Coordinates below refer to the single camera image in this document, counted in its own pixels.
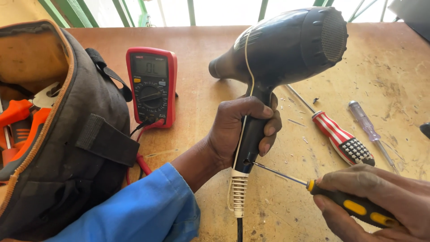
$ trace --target american flag screwdriver handle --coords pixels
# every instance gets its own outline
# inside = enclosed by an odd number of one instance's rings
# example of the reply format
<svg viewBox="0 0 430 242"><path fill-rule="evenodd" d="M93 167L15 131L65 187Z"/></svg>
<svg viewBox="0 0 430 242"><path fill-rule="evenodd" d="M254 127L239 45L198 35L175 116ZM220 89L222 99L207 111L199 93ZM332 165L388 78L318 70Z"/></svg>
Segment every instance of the american flag screwdriver handle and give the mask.
<svg viewBox="0 0 430 242"><path fill-rule="evenodd" d="M375 159L370 151L352 134L341 129L325 112L316 112L312 116L312 121L330 139L336 152L348 164L364 163L375 166Z"/></svg>

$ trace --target hair dryer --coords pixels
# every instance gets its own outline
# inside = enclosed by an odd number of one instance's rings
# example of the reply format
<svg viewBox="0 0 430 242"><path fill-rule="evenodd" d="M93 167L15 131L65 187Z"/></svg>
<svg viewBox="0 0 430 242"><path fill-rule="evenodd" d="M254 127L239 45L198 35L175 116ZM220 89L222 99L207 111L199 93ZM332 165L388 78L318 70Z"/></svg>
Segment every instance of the hair dryer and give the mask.
<svg viewBox="0 0 430 242"><path fill-rule="evenodd" d="M245 30L229 51L209 63L209 72L215 78L248 84L246 96L270 106L275 87L312 77L341 61L347 37L346 22L334 7L284 12ZM249 116L243 119L230 182L231 210L237 218L243 217L245 178L257 158L266 123Z"/></svg>

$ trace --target black tool bag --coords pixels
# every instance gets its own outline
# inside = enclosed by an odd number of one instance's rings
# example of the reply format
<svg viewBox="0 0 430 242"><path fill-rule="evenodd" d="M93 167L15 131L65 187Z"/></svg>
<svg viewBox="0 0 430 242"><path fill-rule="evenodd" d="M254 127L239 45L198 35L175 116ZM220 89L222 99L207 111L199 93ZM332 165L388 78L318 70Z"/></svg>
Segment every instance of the black tool bag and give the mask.
<svg viewBox="0 0 430 242"><path fill-rule="evenodd" d="M112 81L123 85L121 89ZM28 151L0 170L0 240L42 241L120 190L139 144L131 90L93 49L48 21L0 28L2 100L62 88Z"/></svg>

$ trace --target red multimeter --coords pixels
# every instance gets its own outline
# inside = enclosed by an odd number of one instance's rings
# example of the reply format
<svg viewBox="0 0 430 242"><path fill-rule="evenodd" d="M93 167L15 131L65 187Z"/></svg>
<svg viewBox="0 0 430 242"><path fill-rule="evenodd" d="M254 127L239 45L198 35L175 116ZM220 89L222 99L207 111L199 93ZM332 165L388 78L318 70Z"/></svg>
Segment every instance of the red multimeter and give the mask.
<svg viewBox="0 0 430 242"><path fill-rule="evenodd" d="M175 53L149 47L132 47L127 51L126 61L136 122L152 124L163 118L161 128L169 128L175 121L178 69Z"/></svg>

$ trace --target blue sleeve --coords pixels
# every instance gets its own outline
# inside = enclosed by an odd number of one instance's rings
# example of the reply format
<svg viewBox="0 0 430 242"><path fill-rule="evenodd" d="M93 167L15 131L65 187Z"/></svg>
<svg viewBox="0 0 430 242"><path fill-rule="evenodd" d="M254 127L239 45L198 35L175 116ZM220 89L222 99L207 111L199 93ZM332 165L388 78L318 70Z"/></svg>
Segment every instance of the blue sleeve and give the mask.
<svg viewBox="0 0 430 242"><path fill-rule="evenodd" d="M200 209L167 163L125 187L46 242L185 242L198 236Z"/></svg>

